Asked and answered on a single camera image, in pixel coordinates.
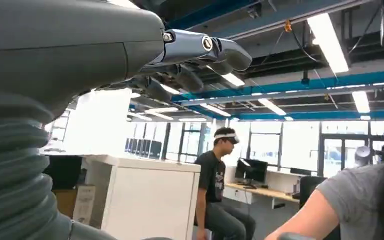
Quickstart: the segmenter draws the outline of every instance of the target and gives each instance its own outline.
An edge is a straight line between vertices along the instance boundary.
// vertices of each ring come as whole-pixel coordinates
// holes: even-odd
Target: robotic hand
[[[0,0],[0,240],[114,240],[58,212],[42,174],[41,126],[81,93],[142,69],[190,61],[226,73],[251,62],[232,41],[179,32],[151,12],[98,0]]]
[[[143,67],[139,73],[141,76],[119,82],[111,88],[139,87],[149,96],[167,102],[171,95],[158,84],[156,77],[174,79],[187,91],[197,93],[204,84],[190,65],[207,66],[220,75],[226,75],[233,70],[246,70],[252,61],[236,42],[203,33],[170,29],[162,39],[164,51]]]

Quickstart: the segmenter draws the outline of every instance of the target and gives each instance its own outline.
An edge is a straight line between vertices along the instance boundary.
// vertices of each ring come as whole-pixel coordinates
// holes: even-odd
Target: white cabinet
[[[256,201],[251,192],[229,186],[224,188],[223,197],[246,204],[253,204]]]
[[[192,239],[200,166],[88,156],[96,186],[91,225],[120,240]]]

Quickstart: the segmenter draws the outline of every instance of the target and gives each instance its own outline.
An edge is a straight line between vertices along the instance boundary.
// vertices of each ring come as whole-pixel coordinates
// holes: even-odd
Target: white wall
[[[130,89],[92,91],[81,96],[72,111],[64,149],[74,154],[122,155],[128,134],[126,116]]]

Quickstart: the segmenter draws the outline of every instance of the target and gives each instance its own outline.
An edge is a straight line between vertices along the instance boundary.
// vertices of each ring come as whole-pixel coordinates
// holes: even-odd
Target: glass door
[[[361,137],[352,139],[350,136],[321,137],[319,157],[319,173],[329,178],[336,175],[345,168],[354,168],[355,154],[358,147],[368,146],[369,140]]]
[[[324,139],[324,165],[323,176],[326,178],[336,175],[341,171],[342,155],[342,140],[341,139]]]

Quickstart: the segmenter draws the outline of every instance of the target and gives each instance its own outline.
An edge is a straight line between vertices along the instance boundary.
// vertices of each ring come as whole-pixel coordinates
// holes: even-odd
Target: cable
[[[284,32],[285,32],[284,30],[280,32],[279,37],[276,40],[276,43],[273,45],[271,50],[268,52],[268,55],[264,58],[264,60],[259,65],[264,64],[269,59],[269,57],[272,55],[272,53],[275,51],[276,47],[278,46],[279,41],[281,40]]]
[[[248,204],[247,189],[244,188],[243,192],[245,194],[245,203],[246,203],[246,207],[248,209],[248,222],[250,222],[250,219],[251,219],[251,207],[250,207],[250,205],[251,205],[251,203]],[[255,235],[256,235],[256,232],[255,232],[255,229],[254,229],[254,235],[252,235],[252,239],[254,239],[254,240],[256,240]]]
[[[351,50],[348,52],[348,54],[352,53],[354,51],[354,49],[356,49],[359,46],[360,42],[363,40],[364,36],[366,35],[367,31],[369,30],[370,26],[373,24],[373,21],[375,20],[376,16],[378,15],[378,12],[381,9],[381,7],[382,7],[382,3],[379,4],[379,6],[376,8],[376,11],[374,12],[373,16],[371,17],[370,21],[368,22],[368,25],[365,27],[363,35],[360,36],[357,43],[351,48]]]
[[[300,43],[300,40],[298,40],[298,37],[297,37],[297,35],[295,34],[293,28],[291,29],[290,32],[292,33],[293,38],[295,39],[296,44],[299,46],[299,48],[301,49],[301,51],[302,51],[303,53],[305,53],[305,55],[307,55],[307,57],[309,57],[311,60],[313,60],[313,61],[316,62],[316,63],[325,64],[324,62],[322,62],[322,61],[320,61],[320,60],[317,60],[317,59],[315,59],[314,57],[312,57],[312,56],[311,56],[311,55],[304,49],[303,45]]]

